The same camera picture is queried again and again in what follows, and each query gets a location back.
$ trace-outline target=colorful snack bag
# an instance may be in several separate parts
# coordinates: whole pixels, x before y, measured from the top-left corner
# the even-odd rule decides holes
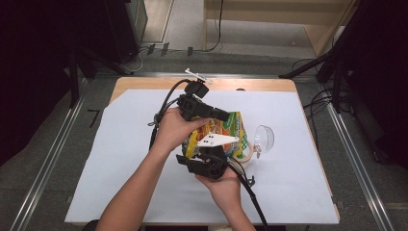
[[[230,113],[227,121],[212,118],[209,123],[193,131],[182,144],[183,155],[191,158],[198,154],[199,147],[197,143],[209,133],[238,137],[239,140],[237,142],[226,143],[223,145],[223,148],[227,156],[238,159],[243,158],[242,152],[247,148],[248,140],[243,128],[240,112]]]

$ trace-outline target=wooden table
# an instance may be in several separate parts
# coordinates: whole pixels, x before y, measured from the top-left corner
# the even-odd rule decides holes
[[[157,111],[156,106],[149,106],[150,103],[147,99],[151,100],[154,98],[153,102],[156,103],[156,101],[160,101],[157,97],[157,93],[160,95],[166,93],[166,91],[152,92],[151,90],[168,90],[181,79],[182,78],[178,77],[122,77],[118,79],[111,104],[104,111],[92,151],[66,216],[66,222],[84,224],[90,220],[99,218],[106,204],[127,180],[127,175],[131,174],[138,163],[141,162],[145,154],[143,150],[148,150],[147,139],[150,137],[148,133],[151,131],[149,130],[151,128],[147,127],[145,122],[146,119],[148,120],[150,116],[154,115]],[[262,98],[254,98],[253,94],[256,94],[256,97],[258,97],[257,95],[263,95],[269,91],[279,91],[274,95],[279,96],[278,99],[282,100],[273,100],[270,97],[264,98],[269,102],[273,100],[274,103],[272,104],[275,104],[275,106],[278,105],[278,109],[274,110],[274,112],[279,112],[279,114],[276,114],[274,119],[269,117],[270,110],[264,110],[263,113],[268,116],[256,122],[256,119],[249,119],[250,117],[254,117],[254,115],[249,115],[248,113],[245,113],[248,120],[245,122],[245,118],[243,119],[248,134],[254,132],[256,128],[254,123],[258,124],[258,122],[262,122],[261,124],[266,123],[266,125],[268,125],[265,121],[270,121],[271,119],[274,121],[273,124],[276,125],[275,131],[279,134],[277,139],[280,140],[280,149],[279,147],[276,147],[278,149],[273,148],[275,148],[276,151],[279,150],[278,152],[281,153],[281,155],[271,157],[267,154],[261,157],[261,159],[263,158],[261,162],[259,162],[259,160],[258,162],[253,162],[249,165],[248,169],[248,172],[255,174],[257,178],[258,183],[253,186],[253,190],[257,194],[258,201],[264,210],[267,220],[269,219],[269,223],[283,225],[338,223],[340,216],[336,206],[332,203],[332,194],[319,154],[314,147],[310,129],[307,127],[294,82],[292,80],[281,79],[213,79],[213,81],[214,83],[212,85],[206,85],[210,89],[210,92],[203,99],[206,103],[214,102],[215,98],[218,97],[216,95],[222,93],[228,95],[234,94],[236,99],[240,99],[239,102],[247,100],[248,102],[244,103],[252,107],[252,109],[256,109],[257,106],[255,103],[251,102],[254,102],[254,100],[262,100]],[[258,92],[249,93],[236,91],[236,89]],[[285,101],[285,95],[291,96],[292,100],[290,101],[292,103],[283,106],[282,104],[287,102]],[[122,104],[125,102],[123,99],[130,99],[131,101],[126,101],[127,103]],[[223,103],[223,106],[220,107],[221,109],[227,108],[225,103],[237,104],[228,100]],[[286,145],[285,141],[290,139],[295,139],[296,145]],[[172,154],[180,153],[180,151],[181,149],[175,149]],[[151,211],[147,211],[146,221],[144,221],[145,225],[217,225],[224,223],[225,221],[222,221],[223,216],[222,214],[218,214],[220,211],[216,205],[209,203],[212,199],[210,194],[206,192],[205,187],[194,180],[187,169],[178,165],[174,158],[171,157],[169,158],[171,160],[166,162],[164,173],[161,176],[161,180],[149,207]],[[297,164],[291,163],[290,160],[298,158],[303,159],[303,161],[297,162]],[[290,171],[288,172],[290,168],[294,168],[293,170],[295,172],[303,173],[298,174],[298,176],[285,176],[285,174],[291,175]],[[271,171],[270,174],[272,175],[262,174],[262,172],[265,173],[266,171]],[[318,178],[312,176],[314,175],[313,172],[317,172]],[[307,180],[298,179],[297,177],[307,177]],[[286,186],[282,188],[282,184],[293,189],[290,190]],[[316,196],[311,192],[316,188],[316,185],[319,185],[320,189],[318,194],[322,194],[323,196]],[[266,191],[265,187],[270,186],[276,187],[276,189]],[[321,202],[325,204],[323,206],[325,209],[312,209],[311,206],[313,207],[316,203],[310,202],[310,199],[304,200],[303,197],[297,198],[298,195],[303,196],[304,194],[306,198],[312,196],[314,200],[319,201],[318,204]],[[288,201],[288,199],[280,199],[282,196],[285,198],[289,197],[293,201],[290,202],[288,208],[286,208],[286,202],[282,204],[282,202]],[[179,204],[180,201],[185,201],[182,207],[174,204]],[[256,220],[259,219],[259,217],[254,211],[254,207],[245,192],[242,192],[242,205],[250,219],[257,223]],[[279,211],[282,212],[281,214],[284,214],[283,210],[288,210],[294,211],[298,213],[298,215],[294,216],[292,212],[285,212],[286,215],[284,215],[284,217],[278,218],[276,216],[276,209],[279,209]]]
[[[117,80],[111,102],[129,89],[169,90],[175,83],[185,79],[180,77],[122,77]],[[263,90],[296,92],[292,80],[284,79],[213,79],[212,85],[206,85],[210,90]]]
[[[222,20],[305,25],[317,56],[324,53],[340,26],[353,13],[356,0],[224,0]],[[220,0],[204,0],[203,49],[207,19],[219,19]]]

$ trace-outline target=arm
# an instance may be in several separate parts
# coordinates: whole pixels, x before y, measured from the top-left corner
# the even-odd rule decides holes
[[[103,212],[96,230],[138,230],[169,153],[208,119],[186,122],[178,108],[167,109],[152,148]]]
[[[217,180],[195,175],[211,192],[213,200],[235,231],[255,230],[241,204],[241,183],[233,170],[227,168]]]

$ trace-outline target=power cord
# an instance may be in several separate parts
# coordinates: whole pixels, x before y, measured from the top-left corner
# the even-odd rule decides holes
[[[163,102],[162,108],[160,109],[160,111],[159,111],[158,113],[156,113],[156,114],[154,115],[154,121],[148,124],[149,126],[153,126],[153,125],[154,125],[153,131],[152,131],[152,135],[151,135],[151,138],[150,138],[149,150],[150,150],[151,147],[153,146],[153,143],[154,143],[154,141],[155,141],[155,139],[156,139],[157,130],[159,129],[159,124],[160,124],[160,122],[162,121],[162,118],[163,118],[163,116],[164,116],[166,110],[168,109],[168,107],[169,107],[171,104],[173,104],[174,102],[177,101],[177,99],[175,99],[175,100],[172,100],[172,101],[170,102],[171,104],[170,104],[170,103],[167,104],[167,101],[168,101],[169,97],[173,94],[174,90],[175,90],[179,85],[181,85],[181,84],[183,84],[183,83],[189,83],[189,82],[191,82],[191,80],[183,79],[183,80],[180,80],[179,82],[177,82],[177,83],[171,88],[171,90],[170,90],[170,91],[168,92],[168,94],[167,94],[167,97],[166,97],[165,101]]]
[[[243,166],[241,165],[241,163],[240,163],[239,161],[235,160],[234,157],[231,157],[230,160],[233,160],[235,163],[237,163],[237,164],[240,166],[240,168],[241,168],[241,170],[242,170],[243,178],[244,178],[245,181],[249,184],[248,177],[246,177],[245,169],[243,168]]]
[[[298,63],[300,63],[300,62],[303,62],[303,61],[312,61],[312,60],[314,60],[314,59],[301,59],[301,60],[298,60],[298,61],[294,62],[294,63],[292,64],[292,71],[294,71],[294,66],[295,66],[296,64],[298,64]]]
[[[224,6],[224,0],[221,0],[221,8],[220,8],[220,10],[219,10],[219,20],[218,20],[218,28],[217,28],[217,30],[218,30],[218,40],[217,40],[217,43],[216,43],[215,46],[213,46],[213,48],[211,48],[211,49],[209,49],[209,50],[203,50],[203,52],[211,52],[211,51],[213,51],[214,49],[216,49],[216,47],[217,47],[218,44],[219,44],[219,41],[221,40],[221,20],[222,20],[222,8],[223,8],[223,6]]]
[[[306,118],[307,118],[307,120],[311,120],[313,135],[314,135],[314,138],[315,138],[315,144],[316,144],[316,148],[317,148],[318,151],[319,151],[319,136],[318,136],[318,129],[317,129],[316,124],[315,124],[314,116],[317,115],[318,113],[322,112],[330,103],[332,103],[333,96],[332,95],[323,96],[322,98],[319,98],[319,99],[318,99],[318,97],[321,94],[323,94],[324,92],[332,91],[332,90],[333,89],[326,89],[326,90],[320,91],[318,94],[316,94],[313,97],[311,103],[303,106],[304,110],[306,110],[307,108],[310,109],[309,114],[306,116]],[[341,103],[349,103],[349,101],[347,100],[347,96],[340,96],[340,102]],[[340,107],[340,110],[342,112],[351,113],[350,110],[345,110],[340,105],[341,104],[339,104],[339,107]]]
[[[147,49],[143,49],[139,52],[139,60],[140,60],[140,66],[137,69],[130,69],[128,67],[126,67],[125,65],[121,64],[120,66],[125,68],[127,71],[129,71],[131,74],[133,74],[134,72],[138,72],[139,70],[141,70],[141,68],[143,67],[143,60],[141,59],[141,53],[143,53],[144,51],[146,51]]]
[[[222,15],[220,15],[220,16],[219,16],[219,19],[218,19],[219,25],[221,24],[221,18],[222,18]],[[218,36],[221,38],[221,27],[219,26],[219,28],[218,28],[216,18],[214,18],[214,25],[216,26],[216,30],[217,30]],[[222,50],[222,48],[224,48],[224,45],[222,44],[222,41],[219,41],[219,42],[221,43],[221,48],[218,50],[218,52],[219,52],[220,50]]]

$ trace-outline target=person's left hand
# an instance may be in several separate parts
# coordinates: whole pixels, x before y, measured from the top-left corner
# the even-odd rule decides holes
[[[163,115],[153,146],[159,145],[168,153],[179,146],[195,129],[208,123],[208,118],[185,121],[179,108],[169,108]]]
[[[242,209],[241,183],[237,174],[229,167],[217,180],[205,176],[195,175],[211,192],[214,202],[226,216],[230,216]]]

